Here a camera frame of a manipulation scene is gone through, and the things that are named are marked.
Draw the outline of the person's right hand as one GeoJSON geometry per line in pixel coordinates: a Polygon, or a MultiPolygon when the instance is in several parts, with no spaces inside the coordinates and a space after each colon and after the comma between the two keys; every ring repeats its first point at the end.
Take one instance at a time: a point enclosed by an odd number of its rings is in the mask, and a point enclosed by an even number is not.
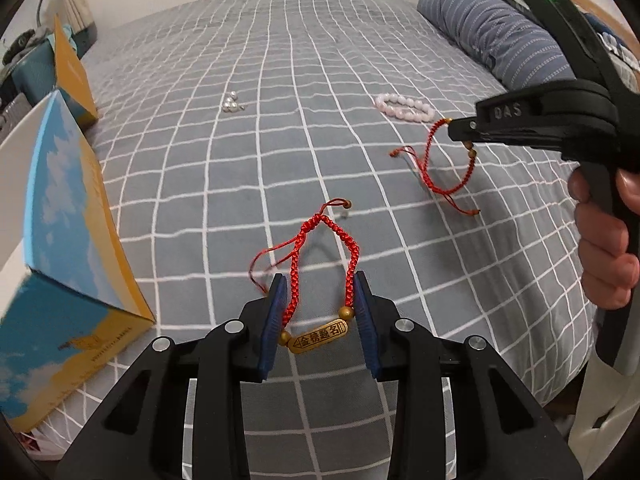
{"type": "Polygon", "coordinates": [[[591,198],[580,168],[567,181],[576,200],[575,223],[580,236],[578,256],[582,263],[582,289],[598,308],[617,310],[631,300],[639,281],[639,259],[628,254],[629,231],[625,223],[604,212],[591,198]]]}

